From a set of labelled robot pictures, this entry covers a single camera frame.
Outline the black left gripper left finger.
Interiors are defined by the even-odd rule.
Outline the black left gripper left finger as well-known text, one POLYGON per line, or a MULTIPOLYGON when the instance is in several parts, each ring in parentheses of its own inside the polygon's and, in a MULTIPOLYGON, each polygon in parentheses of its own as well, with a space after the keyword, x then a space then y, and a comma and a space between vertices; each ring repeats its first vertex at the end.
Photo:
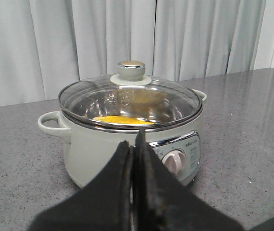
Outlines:
POLYGON ((123 141, 84 188, 36 216, 30 231, 129 231, 132 153, 123 141))

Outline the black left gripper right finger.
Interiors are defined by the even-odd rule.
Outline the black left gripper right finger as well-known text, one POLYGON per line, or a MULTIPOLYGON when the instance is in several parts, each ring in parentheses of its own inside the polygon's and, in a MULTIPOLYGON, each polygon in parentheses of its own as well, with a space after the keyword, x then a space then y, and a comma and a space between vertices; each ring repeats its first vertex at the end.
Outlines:
POLYGON ((134 226, 138 231, 242 231, 236 220, 188 191, 155 154, 140 129, 133 162, 134 226))

